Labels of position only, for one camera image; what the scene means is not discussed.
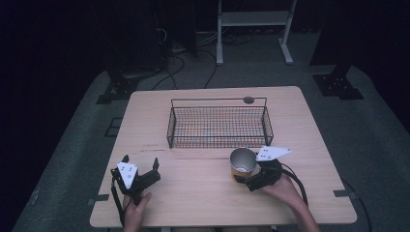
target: forearm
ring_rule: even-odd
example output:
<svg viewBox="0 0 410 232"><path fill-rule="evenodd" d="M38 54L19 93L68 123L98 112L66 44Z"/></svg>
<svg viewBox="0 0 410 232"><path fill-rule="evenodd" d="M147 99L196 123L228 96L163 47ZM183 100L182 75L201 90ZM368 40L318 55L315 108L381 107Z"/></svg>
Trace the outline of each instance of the forearm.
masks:
<svg viewBox="0 0 410 232"><path fill-rule="evenodd" d="M301 232L320 232L320 228L305 202L301 201L289 206L298 221Z"/></svg>

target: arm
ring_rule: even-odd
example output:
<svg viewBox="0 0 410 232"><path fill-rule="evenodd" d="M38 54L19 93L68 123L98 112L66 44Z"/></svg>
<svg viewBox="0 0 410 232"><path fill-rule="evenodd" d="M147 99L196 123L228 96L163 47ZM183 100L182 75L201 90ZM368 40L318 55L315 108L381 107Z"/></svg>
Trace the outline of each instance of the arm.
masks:
<svg viewBox="0 0 410 232"><path fill-rule="evenodd" d="M270 195L273 195L284 204L292 209L298 221L299 229L302 232L319 232L319 226L317 225L313 215L311 214L308 206L305 204L302 197L296 191L292 181L286 175L281 175L280 179L272 186L266 186L262 188L263 191Z"/></svg>
<svg viewBox="0 0 410 232"><path fill-rule="evenodd" d="M151 199L151 192L144 195L141 192L141 202L138 205L133 203L130 196L124 195L123 209L124 209L124 232L139 232L144 219L145 206Z"/></svg>

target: wire basket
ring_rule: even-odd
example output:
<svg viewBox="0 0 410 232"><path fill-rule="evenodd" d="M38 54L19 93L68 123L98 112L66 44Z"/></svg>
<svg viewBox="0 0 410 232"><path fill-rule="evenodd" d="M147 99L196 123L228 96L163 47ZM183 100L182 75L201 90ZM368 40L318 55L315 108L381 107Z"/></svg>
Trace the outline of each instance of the wire basket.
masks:
<svg viewBox="0 0 410 232"><path fill-rule="evenodd" d="M169 148L270 146L274 133L266 101L173 99L166 136Z"/></svg>

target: gray carpet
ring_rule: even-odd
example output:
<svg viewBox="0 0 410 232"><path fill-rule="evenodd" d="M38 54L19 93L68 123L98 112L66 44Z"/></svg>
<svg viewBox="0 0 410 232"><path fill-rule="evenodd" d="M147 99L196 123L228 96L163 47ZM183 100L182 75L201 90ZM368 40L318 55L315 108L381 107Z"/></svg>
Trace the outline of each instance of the gray carpet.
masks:
<svg viewBox="0 0 410 232"><path fill-rule="evenodd" d="M253 41L224 47L224 64L217 68L208 88L298 86L329 149L341 178L361 196L373 231L408 231L410 228L410 135L375 90L371 80L355 67L347 78L364 100L341 101L323 97L312 76L333 67L308 64L319 34L291 33L289 50L295 61L284 63L278 35L255 35ZM215 54L215 45L201 47ZM156 90L202 89L215 68L214 58L198 51L178 55L185 61ZM169 58L169 70L182 62ZM137 91L151 91L166 72L142 80ZM37 200L29 201L14 231L121 231L97 229L89 223L92 201L98 194L115 137L106 137L111 120L122 117L127 101L96 104L109 82L106 72L96 76L38 183ZM352 199L358 214L355 223L320 225L323 231L367 231L359 200ZM297 231L295 225L279 231Z"/></svg>

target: paper cup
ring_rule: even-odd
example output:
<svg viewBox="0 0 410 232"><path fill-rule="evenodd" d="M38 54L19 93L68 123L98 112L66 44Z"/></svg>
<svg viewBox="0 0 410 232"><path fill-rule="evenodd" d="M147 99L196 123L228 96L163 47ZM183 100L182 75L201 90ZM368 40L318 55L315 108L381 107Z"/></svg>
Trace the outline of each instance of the paper cup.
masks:
<svg viewBox="0 0 410 232"><path fill-rule="evenodd" d="M235 149L230 156L231 171L233 176L249 178L256 168L256 154L248 148Z"/></svg>

